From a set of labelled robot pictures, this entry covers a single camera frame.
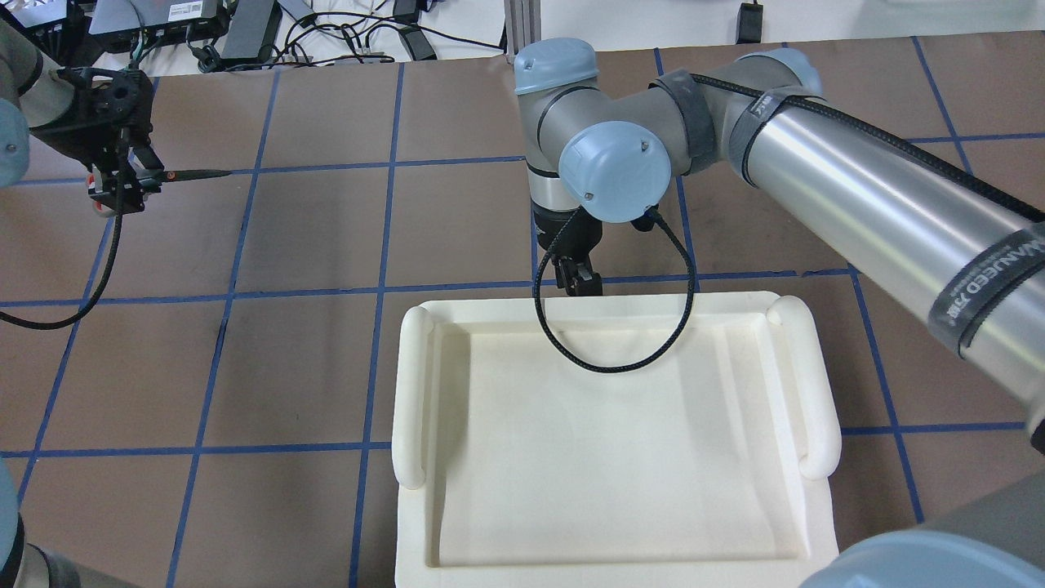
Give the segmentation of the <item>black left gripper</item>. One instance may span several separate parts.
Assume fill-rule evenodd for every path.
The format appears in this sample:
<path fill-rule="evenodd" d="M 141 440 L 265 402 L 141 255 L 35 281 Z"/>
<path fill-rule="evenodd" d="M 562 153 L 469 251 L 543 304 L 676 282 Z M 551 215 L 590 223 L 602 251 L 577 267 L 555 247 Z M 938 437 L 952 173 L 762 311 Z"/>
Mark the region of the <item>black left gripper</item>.
<path fill-rule="evenodd" d="M 153 83 L 145 72 L 131 68 L 63 68 L 57 77 L 71 83 L 73 100 L 50 123 L 50 146 L 93 168 L 87 189 L 97 215 L 116 215 L 118 205 L 123 215 L 144 211 L 149 195 L 159 194 L 167 179 L 152 148 Z M 124 148 L 145 168 L 133 168 L 133 179 L 112 174 L 127 160 Z"/>

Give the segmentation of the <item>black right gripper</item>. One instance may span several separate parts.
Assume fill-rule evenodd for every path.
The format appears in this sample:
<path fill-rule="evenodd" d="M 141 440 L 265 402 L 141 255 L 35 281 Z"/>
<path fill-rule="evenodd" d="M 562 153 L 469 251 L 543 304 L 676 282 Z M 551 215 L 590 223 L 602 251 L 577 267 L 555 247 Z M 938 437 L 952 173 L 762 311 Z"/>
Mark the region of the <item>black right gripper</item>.
<path fill-rule="evenodd" d="M 544 251 L 565 228 L 553 254 L 557 258 L 557 287 L 567 296 L 602 296 L 603 279 L 593 269 L 590 253 L 603 237 L 603 224 L 583 207 L 551 211 L 531 206 L 531 212 L 538 245 Z"/>

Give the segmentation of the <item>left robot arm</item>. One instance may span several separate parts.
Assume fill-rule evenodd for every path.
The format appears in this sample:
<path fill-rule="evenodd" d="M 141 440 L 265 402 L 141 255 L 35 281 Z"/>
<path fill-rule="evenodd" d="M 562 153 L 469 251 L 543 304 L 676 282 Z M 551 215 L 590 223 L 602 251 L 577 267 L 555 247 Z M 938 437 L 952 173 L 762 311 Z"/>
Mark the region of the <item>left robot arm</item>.
<path fill-rule="evenodd" d="M 29 169 L 34 137 L 85 167 L 98 212 L 141 212 L 172 178 L 152 146 L 154 88 L 131 60 L 117 70 L 64 67 L 2 22 L 2 186 Z"/>

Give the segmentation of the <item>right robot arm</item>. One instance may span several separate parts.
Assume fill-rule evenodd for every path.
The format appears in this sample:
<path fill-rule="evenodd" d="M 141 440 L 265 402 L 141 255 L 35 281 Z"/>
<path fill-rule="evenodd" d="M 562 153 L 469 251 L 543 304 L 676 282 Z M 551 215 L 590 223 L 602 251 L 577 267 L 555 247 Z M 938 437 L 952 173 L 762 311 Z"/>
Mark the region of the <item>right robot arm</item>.
<path fill-rule="evenodd" d="M 705 75 L 676 70 L 622 100 L 598 88 L 596 52 L 578 38 L 531 44 L 513 68 L 533 219 L 545 231 L 536 316 L 571 363 L 637 371 L 682 334 L 696 271 L 656 205 L 673 177 L 728 161 L 1019 399 L 1043 454 L 1043 212 L 827 105 L 799 50 L 754 52 Z M 660 225 L 687 263 L 678 327 L 631 364 L 590 364 L 545 323 L 539 282 L 549 258 L 560 289 L 601 293 L 589 263 L 599 222 Z M 863 540 L 800 586 L 1043 587 L 1043 505 L 1034 499 L 1043 501 L 1043 472 L 936 523 Z"/>

